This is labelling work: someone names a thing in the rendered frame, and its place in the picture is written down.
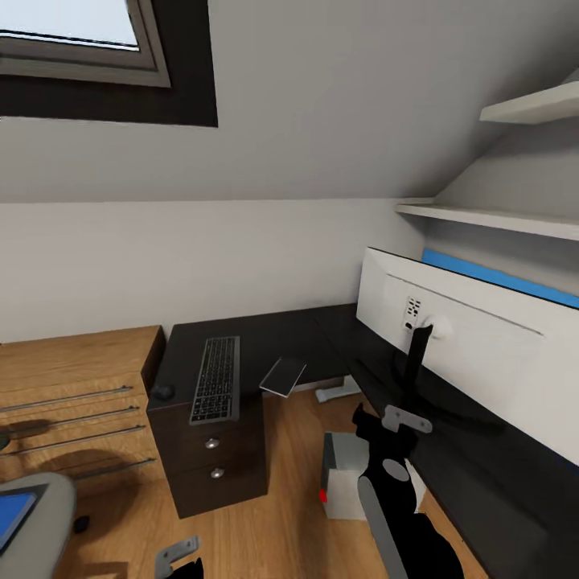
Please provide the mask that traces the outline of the mouse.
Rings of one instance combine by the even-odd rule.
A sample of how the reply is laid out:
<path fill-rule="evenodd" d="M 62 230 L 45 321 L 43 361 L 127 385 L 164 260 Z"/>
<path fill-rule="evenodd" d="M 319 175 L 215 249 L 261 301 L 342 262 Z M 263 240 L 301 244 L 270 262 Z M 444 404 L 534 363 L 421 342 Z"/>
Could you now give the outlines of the mouse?
<path fill-rule="evenodd" d="M 169 398 L 174 393 L 174 387 L 171 387 L 169 384 L 158 384 L 151 389 L 150 393 L 158 396 L 158 398 Z"/>

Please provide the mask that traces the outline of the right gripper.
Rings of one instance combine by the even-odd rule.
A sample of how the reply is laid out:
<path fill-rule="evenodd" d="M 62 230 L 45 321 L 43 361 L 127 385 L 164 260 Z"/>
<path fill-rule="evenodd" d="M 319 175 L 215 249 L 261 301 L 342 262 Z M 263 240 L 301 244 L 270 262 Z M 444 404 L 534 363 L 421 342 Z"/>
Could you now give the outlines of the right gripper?
<path fill-rule="evenodd" d="M 369 441 L 370 447 L 378 441 L 390 441 L 400 449 L 404 459 L 408 459 L 417 440 L 414 435 L 414 428 L 401 424 L 397 433 L 389 431 L 381 424 L 380 418 L 363 411 L 362 403 L 357 412 L 354 413 L 352 422 L 358 425 L 356 435 Z"/>

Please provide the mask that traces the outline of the keyboard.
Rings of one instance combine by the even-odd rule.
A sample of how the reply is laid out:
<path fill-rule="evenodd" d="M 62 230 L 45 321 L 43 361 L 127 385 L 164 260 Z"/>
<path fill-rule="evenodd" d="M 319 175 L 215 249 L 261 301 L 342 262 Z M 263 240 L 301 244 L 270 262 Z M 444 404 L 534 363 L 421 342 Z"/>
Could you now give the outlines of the keyboard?
<path fill-rule="evenodd" d="M 240 419 L 240 337 L 207 339 L 190 425 Z"/>

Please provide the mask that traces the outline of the monitor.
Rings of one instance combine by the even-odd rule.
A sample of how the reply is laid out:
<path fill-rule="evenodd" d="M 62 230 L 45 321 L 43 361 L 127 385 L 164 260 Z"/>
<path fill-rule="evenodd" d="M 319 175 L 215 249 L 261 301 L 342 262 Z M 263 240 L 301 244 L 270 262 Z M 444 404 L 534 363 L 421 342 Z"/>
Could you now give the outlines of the monitor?
<path fill-rule="evenodd" d="M 418 399 L 423 364 L 579 466 L 579 308 L 366 247 L 356 317 L 408 354 L 399 404 Z"/>

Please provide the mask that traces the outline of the notebook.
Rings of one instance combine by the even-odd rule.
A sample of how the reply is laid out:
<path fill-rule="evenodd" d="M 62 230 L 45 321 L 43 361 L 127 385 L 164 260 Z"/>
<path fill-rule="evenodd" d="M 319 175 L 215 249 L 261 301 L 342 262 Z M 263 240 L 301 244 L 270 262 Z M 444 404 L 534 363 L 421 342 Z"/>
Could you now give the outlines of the notebook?
<path fill-rule="evenodd" d="M 279 396 L 288 397 L 299 376 L 304 371 L 306 363 L 282 356 L 273 370 L 265 377 L 259 388 L 274 392 Z"/>

